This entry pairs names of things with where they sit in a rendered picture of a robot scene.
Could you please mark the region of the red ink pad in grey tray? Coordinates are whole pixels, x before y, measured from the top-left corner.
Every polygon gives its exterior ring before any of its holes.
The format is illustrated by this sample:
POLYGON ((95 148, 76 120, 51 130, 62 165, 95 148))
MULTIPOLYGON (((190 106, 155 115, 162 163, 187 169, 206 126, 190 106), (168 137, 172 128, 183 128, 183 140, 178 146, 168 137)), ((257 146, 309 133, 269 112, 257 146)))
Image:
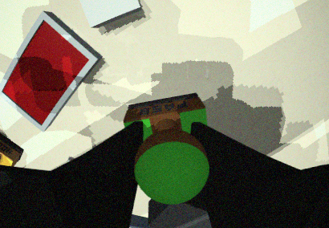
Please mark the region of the red ink pad in grey tray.
POLYGON ((42 132, 101 59, 51 11, 42 11, 0 82, 0 97, 42 132))

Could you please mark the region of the black rectangular block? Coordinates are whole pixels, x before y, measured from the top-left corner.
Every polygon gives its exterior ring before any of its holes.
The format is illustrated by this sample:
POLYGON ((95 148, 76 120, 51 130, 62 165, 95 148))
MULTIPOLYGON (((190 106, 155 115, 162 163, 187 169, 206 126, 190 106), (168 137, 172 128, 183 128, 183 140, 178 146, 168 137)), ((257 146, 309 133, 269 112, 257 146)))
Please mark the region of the black rectangular block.
POLYGON ((213 228, 202 191, 177 205, 148 201, 148 226, 154 228, 213 228))

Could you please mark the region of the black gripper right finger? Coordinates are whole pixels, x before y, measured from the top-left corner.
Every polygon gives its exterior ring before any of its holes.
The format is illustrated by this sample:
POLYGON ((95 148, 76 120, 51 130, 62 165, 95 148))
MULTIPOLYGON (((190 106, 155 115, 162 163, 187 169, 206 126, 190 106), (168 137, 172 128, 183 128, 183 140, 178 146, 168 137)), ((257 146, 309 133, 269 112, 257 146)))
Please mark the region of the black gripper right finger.
POLYGON ((329 165, 296 169, 203 123, 191 136, 209 158, 201 191, 213 228, 316 228, 329 211, 329 165))

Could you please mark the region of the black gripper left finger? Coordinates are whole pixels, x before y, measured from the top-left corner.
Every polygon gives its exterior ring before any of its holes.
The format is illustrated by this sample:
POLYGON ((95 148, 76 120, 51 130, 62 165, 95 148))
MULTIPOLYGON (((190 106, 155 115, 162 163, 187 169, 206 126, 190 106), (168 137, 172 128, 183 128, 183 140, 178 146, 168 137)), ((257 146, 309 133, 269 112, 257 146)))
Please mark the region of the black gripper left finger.
POLYGON ((0 228, 129 228, 143 123, 52 171, 0 165, 0 228))

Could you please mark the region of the white flat box with blue label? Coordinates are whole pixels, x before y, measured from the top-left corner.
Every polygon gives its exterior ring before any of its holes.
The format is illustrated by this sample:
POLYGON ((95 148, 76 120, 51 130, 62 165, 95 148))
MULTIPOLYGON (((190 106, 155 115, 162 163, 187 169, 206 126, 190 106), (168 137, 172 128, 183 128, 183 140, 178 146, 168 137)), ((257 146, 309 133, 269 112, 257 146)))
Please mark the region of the white flat box with blue label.
POLYGON ((140 217, 140 215, 132 215, 132 220, 130 220, 129 228, 154 228, 148 226, 148 218, 140 217))

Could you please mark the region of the wooden rubber stamp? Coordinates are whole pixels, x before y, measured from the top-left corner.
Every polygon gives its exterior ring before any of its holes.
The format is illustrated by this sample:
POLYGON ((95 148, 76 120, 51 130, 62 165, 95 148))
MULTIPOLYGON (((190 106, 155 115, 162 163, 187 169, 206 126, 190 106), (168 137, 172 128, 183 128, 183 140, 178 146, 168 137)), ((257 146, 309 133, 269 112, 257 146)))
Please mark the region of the wooden rubber stamp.
POLYGON ((22 158, 23 149, 0 133, 0 165, 14 166, 22 158))

